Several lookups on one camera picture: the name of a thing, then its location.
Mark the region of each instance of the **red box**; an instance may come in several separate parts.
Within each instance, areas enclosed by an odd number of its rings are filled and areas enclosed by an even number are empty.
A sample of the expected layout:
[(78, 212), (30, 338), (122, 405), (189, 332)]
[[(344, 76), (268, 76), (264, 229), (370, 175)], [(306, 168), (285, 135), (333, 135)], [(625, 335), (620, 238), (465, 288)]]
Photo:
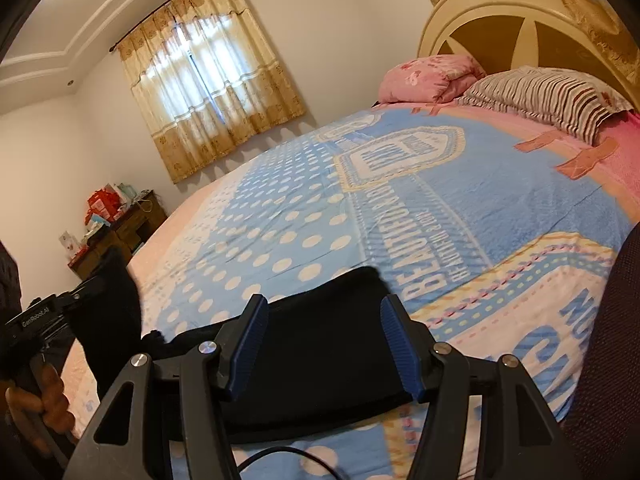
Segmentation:
[(120, 208), (120, 197), (117, 193), (101, 189), (92, 194), (87, 202), (89, 203), (91, 211), (98, 216), (101, 216), (109, 222), (115, 221), (118, 209)]

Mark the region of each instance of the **blue gripper pad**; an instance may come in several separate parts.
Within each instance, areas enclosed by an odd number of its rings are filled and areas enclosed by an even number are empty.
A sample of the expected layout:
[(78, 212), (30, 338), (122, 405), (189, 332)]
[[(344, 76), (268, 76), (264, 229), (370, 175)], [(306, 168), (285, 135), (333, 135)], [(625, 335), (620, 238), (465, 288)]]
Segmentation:
[(244, 392), (269, 322), (269, 303), (252, 295), (240, 317), (227, 323), (216, 337), (221, 346), (218, 386), (224, 397), (234, 400)]
[(434, 344), (433, 337), (427, 330), (421, 331), (421, 335), (414, 330), (414, 321), (409, 318), (395, 294), (382, 300), (380, 321), (402, 387), (414, 400), (421, 402), (426, 394), (424, 377), (431, 370), (430, 349)]

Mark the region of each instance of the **pink pillow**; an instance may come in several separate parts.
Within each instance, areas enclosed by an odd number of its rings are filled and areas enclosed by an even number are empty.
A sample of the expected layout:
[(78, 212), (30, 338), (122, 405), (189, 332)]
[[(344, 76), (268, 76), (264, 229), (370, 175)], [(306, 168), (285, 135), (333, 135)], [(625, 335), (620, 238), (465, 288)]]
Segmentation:
[(378, 91), (380, 103), (448, 103), (486, 72), (471, 56), (420, 57), (389, 70)]

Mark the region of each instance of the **pillowcase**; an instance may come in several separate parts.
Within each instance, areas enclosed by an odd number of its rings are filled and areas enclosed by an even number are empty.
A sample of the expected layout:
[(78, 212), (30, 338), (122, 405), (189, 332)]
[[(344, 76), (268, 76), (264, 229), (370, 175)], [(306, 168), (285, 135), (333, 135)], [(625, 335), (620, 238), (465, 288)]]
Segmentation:
[(378, 91), (383, 103), (448, 103), (486, 72), (471, 56), (420, 57), (386, 73)]
[(604, 119), (633, 109), (619, 92), (592, 75), (530, 66), (487, 76), (456, 103), (551, 124), (591, 146)]

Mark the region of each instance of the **blue bedsheet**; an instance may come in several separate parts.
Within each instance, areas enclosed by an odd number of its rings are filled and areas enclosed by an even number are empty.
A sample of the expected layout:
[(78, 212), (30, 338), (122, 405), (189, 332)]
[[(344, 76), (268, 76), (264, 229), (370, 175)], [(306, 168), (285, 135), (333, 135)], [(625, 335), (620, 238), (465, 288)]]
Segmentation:
[[(602, 185), (569, 180), (550, 150), (481, 121), (366, 110), (257, 157), (206, 201), (167, 261), (149, 307), (168, 338), (370, 265), (414, 319), (465, 354), (522, 359), (566, 414), (604, 284), (632, 225)], [(474, 471), (479, 403), (461, 475)], [(353, 480), (404, 478), (424, 409), (293, 443)], [(261, 446), (236, 450), (242, 458)], [(172, 445), (176, 478), (184, 450)], [(297, 456), (252, 465), (248, 480), (323, 475)]]

